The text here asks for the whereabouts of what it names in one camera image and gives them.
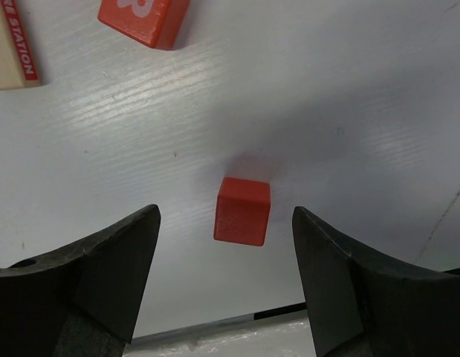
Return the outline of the red R cube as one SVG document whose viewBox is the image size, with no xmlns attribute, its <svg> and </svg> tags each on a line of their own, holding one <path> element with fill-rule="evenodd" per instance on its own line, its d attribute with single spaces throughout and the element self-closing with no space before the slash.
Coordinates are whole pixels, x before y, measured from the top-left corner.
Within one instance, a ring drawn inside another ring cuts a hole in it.
<svg viewBox="0 0 460 357">
<path fill-rule="evenodd" d="M 149 48 L 171 51 L 189 4 L 189 0 L 102 0 L 97 18 Z"/>
</svg>

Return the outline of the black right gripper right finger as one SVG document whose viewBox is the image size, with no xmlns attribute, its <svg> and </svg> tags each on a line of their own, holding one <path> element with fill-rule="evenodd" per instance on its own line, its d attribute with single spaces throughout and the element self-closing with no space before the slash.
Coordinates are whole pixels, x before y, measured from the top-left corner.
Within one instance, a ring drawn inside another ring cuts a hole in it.
<svg viewBox="0 0 460 357">
<path fill-rule="evenodd" d="M 405 263 L 303 207 L 292 228 L 318 356 L 460 356 L 460 268 Z"/>
</svg>

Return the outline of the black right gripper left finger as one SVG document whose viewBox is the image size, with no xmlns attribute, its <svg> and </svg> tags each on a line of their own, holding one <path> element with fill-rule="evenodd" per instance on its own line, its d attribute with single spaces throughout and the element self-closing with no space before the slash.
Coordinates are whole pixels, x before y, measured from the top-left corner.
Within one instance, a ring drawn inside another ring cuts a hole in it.
<svg viewBox="0 0 460 357">
<path fill-rule="evenodd" d="M 53 251 L 0 268 L 0 356 L 121 356 L 158 241 L 148 205 Z"/>
</svg>

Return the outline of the plain red cube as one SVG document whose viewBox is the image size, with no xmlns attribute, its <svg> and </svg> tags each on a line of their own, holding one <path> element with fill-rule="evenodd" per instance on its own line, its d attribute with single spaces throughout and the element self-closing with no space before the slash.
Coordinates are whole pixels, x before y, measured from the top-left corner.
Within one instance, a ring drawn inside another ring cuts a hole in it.
<svg viewBox="0 0 460 357">
<path fill-rule="evenodd" d="M 213 238 L 261 247 L 271 210 L 271 186 L 241 178 L 223 179 L 217 199 Z"/>
</svg>

